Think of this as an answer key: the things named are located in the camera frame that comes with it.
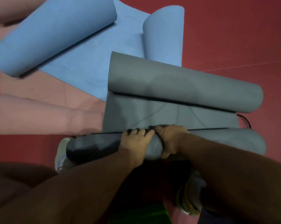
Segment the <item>person's right hand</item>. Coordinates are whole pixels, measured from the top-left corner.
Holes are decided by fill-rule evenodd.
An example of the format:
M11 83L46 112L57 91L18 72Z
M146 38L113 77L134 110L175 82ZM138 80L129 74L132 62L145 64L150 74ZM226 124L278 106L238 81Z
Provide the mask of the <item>person's right hand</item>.
M161 158L163 159L168 158L170 154L179 152L178 142L185 134L188 134L185 127L177 125L169 125L166 127L156 126L154 130L164 143L164 150L161 154Z

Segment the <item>black cord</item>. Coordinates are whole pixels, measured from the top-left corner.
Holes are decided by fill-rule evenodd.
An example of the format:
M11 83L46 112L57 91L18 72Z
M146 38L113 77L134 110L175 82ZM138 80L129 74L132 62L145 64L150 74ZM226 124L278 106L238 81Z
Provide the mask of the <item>black cord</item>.
M246 123L248 124L248 127L249 127L250 129L252 128L252 127L251 127L251 124L250 124L250 122L249 122L249 120L248 120L245 116L240 115L240 114L237 114L237 116L240 116L240 117L244 118L244 120L245 120Z

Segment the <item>person's left hand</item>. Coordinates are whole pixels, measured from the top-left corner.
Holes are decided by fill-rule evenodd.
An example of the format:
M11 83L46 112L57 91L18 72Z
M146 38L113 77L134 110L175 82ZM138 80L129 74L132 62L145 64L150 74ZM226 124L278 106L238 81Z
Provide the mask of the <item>person's left hand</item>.
M130 135L128 135L127 131L124 131L119 152L128 151L132 156L134 166L140 166L145 158L147 146L154 134L154 130L150 130L146 133L145 129L139 131L133 130Z

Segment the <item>person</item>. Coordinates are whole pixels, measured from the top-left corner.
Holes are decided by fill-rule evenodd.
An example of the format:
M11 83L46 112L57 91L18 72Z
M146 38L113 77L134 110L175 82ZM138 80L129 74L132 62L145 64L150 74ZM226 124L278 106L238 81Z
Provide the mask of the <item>person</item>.
M281 224L281 163L175 125L124 131L116 153L60 174L0 163L0 223L95 223L124 179L143 163L155 132L164 143L162 158L182 154L205 180L206 209L236 223Z

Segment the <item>gray yoga mat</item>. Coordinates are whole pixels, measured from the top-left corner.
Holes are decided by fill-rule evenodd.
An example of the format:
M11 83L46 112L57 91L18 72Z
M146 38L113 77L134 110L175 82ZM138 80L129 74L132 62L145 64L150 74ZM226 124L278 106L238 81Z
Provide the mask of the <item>gray yoga mat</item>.
M239 128L233 112L108 92L102 132L121 132L162 124L183 125L187 129Z
M189 131L202 138L247 150L265 154L266 145L263 138L252 129L221 129ZM82 164L108 156L119 149L122 133L90 134L72 139L67 144L67 157ZM159 159L163 150L162 142L156 134L146 151L147 160Z
M108 90L242 113L263 100L257 84L117 52L111 55Z

